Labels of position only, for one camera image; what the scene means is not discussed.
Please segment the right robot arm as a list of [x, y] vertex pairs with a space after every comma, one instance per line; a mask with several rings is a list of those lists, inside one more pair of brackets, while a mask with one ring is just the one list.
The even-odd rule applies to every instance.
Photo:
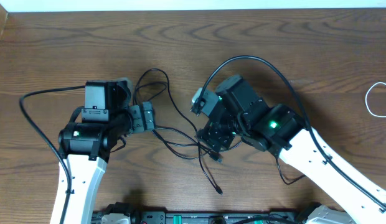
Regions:
[[234, 75], [215, 91], [199, 88], [192, 98], [208, 117], [197, 138], [215, 152], [230, 147], [236, 136], [302, 172], [333, 198], [356, 223], [386, 223], [386, 209], [348, 182], [354, 182], [386, 205], [386, 190], [337, 154], [314, 128], [286, 105], [269, 107], [250, 84]]

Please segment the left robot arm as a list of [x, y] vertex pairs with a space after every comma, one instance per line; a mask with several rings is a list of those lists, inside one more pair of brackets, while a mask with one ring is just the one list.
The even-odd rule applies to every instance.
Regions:
[[111, 150], [130, 134], [155, 128], [150, 102], [130, 105], [127, 78], [89, 80], [85, 104], [59, 133], [59, 186], [51, 223], [90, 223]]

